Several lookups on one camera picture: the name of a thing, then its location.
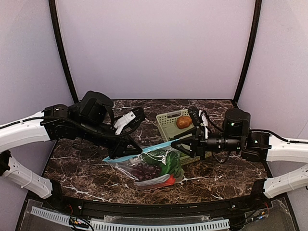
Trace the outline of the green toy leafy vegetable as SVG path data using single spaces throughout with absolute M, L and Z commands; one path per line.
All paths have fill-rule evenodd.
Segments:
M 174 149 L 162 149 L 143 153 L 141 159 L 145 163 L 158 162 L 162 175 L 173 175 L 176 179 L 181 179 L 183 170 L 180 162 L 180 152 Z

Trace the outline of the dark red toy grapes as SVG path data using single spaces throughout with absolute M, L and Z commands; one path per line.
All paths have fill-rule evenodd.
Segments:
M 128 172 L 139 182 L 152 180 L 162 175 L 158 162 L 139 162 L 129 167 Z

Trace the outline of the clear zip top bag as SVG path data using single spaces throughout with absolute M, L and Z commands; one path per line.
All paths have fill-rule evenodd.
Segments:
M 138 190 L 157 189 L 183 180 L 181 152 L 171 147 L 171 141 L 143 149 L 141 154 L 103 161 L 134 181 Z

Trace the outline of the red toy chili pepper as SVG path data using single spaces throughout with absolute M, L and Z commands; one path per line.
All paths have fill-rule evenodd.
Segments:
M 152 180 L 144 181 L 143 184 L 145 186 L 149 186 L 152 188 L 160 188 L 165 187 L 169 185 L 173 185 L 176 182 L 176 179 L 173 175 L 165 174 L 163 176 L 160 176 L 158 178 L 154 178 Z

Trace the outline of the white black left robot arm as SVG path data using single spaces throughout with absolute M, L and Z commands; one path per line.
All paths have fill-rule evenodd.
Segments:
M 62 199 L 60 183 L 43 178 L 21 165 L 10 149 L 22 145 L 80 138 L 105 147 L 111 159 L 140 154 L 141 147 L 131 138 L 145 119 L 144 110 L 135 107 L 114 116 L 113 101 L 106 95 L 88 91 L 72 106 L 57 104 L 29 117 L 0 127 L 0 175 L 42 199 Z

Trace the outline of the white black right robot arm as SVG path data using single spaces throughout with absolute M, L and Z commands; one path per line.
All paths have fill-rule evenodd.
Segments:
M 191 158 L 203 158 L 206 152 L 237 152 L 250 162 L 289 161 L 305 165 L 278 177 L 261 179 L 253 184 L 251 195 L 273 198 L 308 185 L 308 141 L 283 138 L 276 133 L 251 129 L 251 115 L 238 108 L 225 112 L 223 127 L 210 132 L 202 116 L 209 122 L 207 112 L 196 107 L 188 110 L 193 128 L 172 138 L 171 147 Z

